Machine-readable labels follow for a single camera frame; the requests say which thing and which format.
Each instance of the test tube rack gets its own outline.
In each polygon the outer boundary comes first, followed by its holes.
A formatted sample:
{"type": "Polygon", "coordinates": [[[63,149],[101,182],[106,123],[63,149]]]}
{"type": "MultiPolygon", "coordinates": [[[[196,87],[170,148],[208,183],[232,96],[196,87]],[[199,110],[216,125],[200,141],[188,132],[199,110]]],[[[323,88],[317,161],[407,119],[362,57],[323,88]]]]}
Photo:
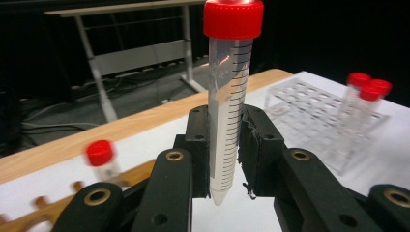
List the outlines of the test tube rack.
{"type": "MultiPolygon", "coordinates": [[[[339,127],[343,98],[312,86],[299,78],[275,85],[268,90],[264,110],[283,135],[288,147],[303,147],[317,154],[335,171],[346,168],[347,158],[331,156],[332,143],[339,127]]],[[[389,116],[372,112],[365,125],[366,133],[355,138],[350,155],[361,153],[374,141],[372,133],[381,128],[389,116]]]]}
{"type": "MultiPolygon", "coordinates": [[[[134,186],[151,176],[155,160],[152,159],[133,169],[119,175],[121,187],[134,186]]],[[[72,183],[74,193],[80,191],[84,186],[81,181],[72,183]]],[[[50,203],[46,196],[39,196],[33,199],[33,205],[38,210],[15,220],[7,220],[6,215],[0,215],[0,231],[23,232],[41,224],[49,223],[51,227],[55,224],[61,212],[73,199],[74,194],[63,198],[57,202],[50,203]]]]}

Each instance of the table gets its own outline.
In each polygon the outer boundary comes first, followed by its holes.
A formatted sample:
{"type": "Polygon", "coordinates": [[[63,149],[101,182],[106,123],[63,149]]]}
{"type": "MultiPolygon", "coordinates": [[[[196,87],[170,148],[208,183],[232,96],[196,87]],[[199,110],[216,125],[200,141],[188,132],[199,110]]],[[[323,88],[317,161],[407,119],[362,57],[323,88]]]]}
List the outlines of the table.
{"type": "MultiPolygon", "coordinates": [[[[261,107],[272,84],[296,77],[335,95],[342,95],[345,89],[345,86],[314,74],[291,75],[281,70],[253,75],[249,78],[246,103],[261,107]]],[[[0,159],[0,214],[8,213],[11,219],[21,217],[23,212],[32,210],[27,206],[31,199],[42,194],[56,201],[68,194],[66,186],[78,181],[78,177],[86,184],[95,182],[93,172],[82,158],[84,147],[94,140],[115,142],[123,171],[154,158],[172,146],[175,134],[185,133],[189,110],[206,103],[207,93],[199,93],[0,159]]],[[[367,194],[372,185],[382,183],[410,189],[410,147],[401,138],[410,131],[410,109],[383,101],[380,110],[392,116],[385,134],[380,136],[381,141],[371,148],[369,159],[348,174],[337,176],[343,185],[361,194],[367,194]]],[[[220,207],[210,199],[193,199],[193,231],[278,231],[273,198],[249,200],[242,187],[244,180],[242,170],[237,166],[233,187],[220,207]]]]}

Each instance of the red screw cap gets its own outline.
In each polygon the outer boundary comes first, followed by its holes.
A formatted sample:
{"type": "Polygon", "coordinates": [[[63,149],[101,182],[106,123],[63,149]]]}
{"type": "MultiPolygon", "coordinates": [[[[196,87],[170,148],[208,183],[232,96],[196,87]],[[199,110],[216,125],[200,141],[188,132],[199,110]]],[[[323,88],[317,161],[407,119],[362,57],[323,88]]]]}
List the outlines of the red screw cap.
{"type": "Polygon", "coordinates": [[[204,8],[204,34],[226,40],[260,36],[263,3],[260,0],[208,0],[204,8]]]}
{"type": "Polygon", "coordinates": [[[372,79],[369,82],[369,85],[375,86],[377,88],[379,88],[380,90],[380,94],[382,96],[387,96],[390,91],[392,90],[392,83],[387,81],[387,80],[383,80],[383,79],[372,79]]]}
{"type": "Polygon", "coordinates": [[[107,140],[98,140],[91,143],[86,150],[90,164],[101,166],[111,161],[114,153],[112,152],[111,143],[107,140]]]}
{"type": "Polygon", "coordinates": [[[380,90],[377,87],[365,85],[360,91],[359,98],[369,102],[375,102],[380,99],[380,90]]]}
{"type": "Polygon", "coordinates": [[[362,72],[352,72],[347,77],[347,83],[357,87],[362,87],[368,84],[370,80],[371,76],[362,72]]]}

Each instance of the screw hole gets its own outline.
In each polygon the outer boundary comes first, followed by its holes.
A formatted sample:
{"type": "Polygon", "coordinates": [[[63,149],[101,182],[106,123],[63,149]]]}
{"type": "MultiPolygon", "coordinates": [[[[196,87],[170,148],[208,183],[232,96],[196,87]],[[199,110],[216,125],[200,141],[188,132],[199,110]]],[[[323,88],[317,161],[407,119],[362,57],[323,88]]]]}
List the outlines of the screw hole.
{"type": "Polygon", "coordinates": [[[165,214],[156,214],[152,217],[154,225],[163,225],[168,222],[168,217],[165,214]]]}
{"type": "Polygon", "coordinates": [[[91,191],[84,198],[84,203],[88,206],[97,206],[108,200],[111,191],[106,188],[100,188],[91,191]]]}
{"type": "Polygon", "coordinates": [[[394,198],[397,201],[403,202],[403,203],[409,203],[409,200],[406,197],[400,194],[397,194],[397,193],[393,193],[392,198],[394,198]]]}
{"type": "Polygon", "coordinates": [[[168,154],[166,154],[166,158],[170,161],[178,161],[183,157],[184,155],[180,152],[169,152],[168,154]]]}
{"type": "Polygon", "coordinates": [[[92,200],[92,201],[101,200],[104,196],[105,196],[104,192],[97,191],[97,192],[90,195],[90,200],[92,200]]]}
{"type": "Polygon", "coordinates": [[[349,227],[356,227],[358,225],[358,222],[353,217],[348,215],[339,215],[338,219],[341,221],[341,223],[349,227]]]}
{"type": "Polygon", "coordinates": [[[296,160],[300,160],[300,161],[307,161],[310,159],[310,155],[306,154],[302,151],[292,151],[291,156],[296,159],[296,160]]]}
{"type": "Polygon", "coordinates": [[[396,189],[386,189],[384,195],[398,206],[410,208],[410,196],[396,189]]]}

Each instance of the cable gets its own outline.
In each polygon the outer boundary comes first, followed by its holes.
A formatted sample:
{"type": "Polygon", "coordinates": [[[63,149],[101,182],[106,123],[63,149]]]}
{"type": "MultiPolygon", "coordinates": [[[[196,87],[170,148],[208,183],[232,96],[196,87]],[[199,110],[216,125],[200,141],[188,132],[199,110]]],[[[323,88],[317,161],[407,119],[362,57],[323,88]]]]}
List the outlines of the cable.
{"type": "Polygon", "coordinates": [[[48,130],[48,131],[42,131],[42,132],[24,132],[23,134],[28,135],[28,134],[45,134],[45,133],[53,133],[53,132],[60,132],[60,131],[85,131],[85,129],[82,128],[71,128],[71,129],[60,129],[60,130],[48,130]]]}
{"type": "Polygon", "coordinates": [[[23,122],[25,122],[25,121],[30,121],[30,120],[32,120],[32,119],[38,117],[39,115],[42,115],[42,114],[46,113],[48,110],[50,110],[50,109],[52,109],[52,108],[54,108],[54,107],[56,107],[56,106],[60,106],[60,105],[62,105],[62,104],[65,104],[65,102],[57,103],[57,104],[54,104],[54,105],[52,105],[52,106],[46,107],[46,108],[40,110],[39,112],[33,114],[32,116],[30,116],[30,117],[24,119],[23,122]]]}
{"type": "MultiPolygon", "coordinates": [[[[113,79],[109,79],[109,78],[104,78],[104,79],[102,80],[102,82],[108,82],[109,84],[110,84],[110,82],[115,82],[114,84],[112,84],[113,86],[107,86],[107,87],[108,87],[108,90],[106,90],[106,93],[109,93],[109,92],[114,91],[119,85],[121,85],[122,78],[115,78],[114,80],[113,80],[113,79]]],[[[87,90],[85,90],[85,88],[87,88],[89,85],[93,85],[93,87],[95,87],[95,84],[96,84],[95,81],[88,82],[88,83],[84,84],[84,85],[81,87],[81,89],[82,89],[82,91],[85,92],[85,91],[87,91],[87,90]]],[[[92,93],[92,94],[88,94],[88,95],[86,95],[86,96],[84,96],[84,97],[80,97],[80,98],[78,98],[78,99],[79,99],[79,100],[84,100],[84,99],[88,99],[88,98],[90,98],[90,97],[94,97],[94,96],[96,96],[96,95],[99,94],[98,91],[97,91],[97,87],[95,87],[95,89],[88,90],[88,91],[89,91],[89,92],[92,91],[93,93],[92,93]]]]}
{"type": "Polygon", "coordinates": [[[67,123],[67,124],[48,124],[48,125],[42,125],[42,124],[32,124],[32,123],[21,123],[24,126],[29,126],[29,127],[42,127],[42,128],[56,128],[56,127],[67,127],[67,126],[92,126],[92,127],[98,127],[100,124],[93,124],[93,123],[67,123]]]}
{"type": "Polygon", "coordinates": [[[31,128],[31,129],[22,129],[23,132],[25,131],[36,131],[36,130],[43,130],[43,129],[54,129],[54,128],[70,128],[73,130],[77,131],[86,131],[86,129],[82,127],[77,127],[77,126],[59,126],[59,127],[37,127],[37,128],[31,128]]]}
{"type": "Polygon", "coordinates": [[[137,84],[137,83],[135,84],[135,82],[133,82],[133,81],[129,81],[130,83],[133,83],[133,84],[134,84],[133,87],[122,89],[122,93],[118,93],[118,94],[116,94],[116,95],[110,95],[109,97],[110,97],[111,99],[119,98],[119,97],[121,97],[121,96],[123,96],[123,95],[125,95],[125,94],[127,94],[127,93],[130,93],[130,92],[136,90],[136,89],[139,89],[139,88],[148,86],[148,85],[150,85],[150,84],[153,84],[153,83],[156,82],[156,81],[157,81],[157,79],[155,79],[155,80],[153,80],[153,81],[150,81],[150,82],[148,82],[148,83],[146,83],[146,84],[141,84],[141,85],[139,85],[139,84],[137,84]]]}

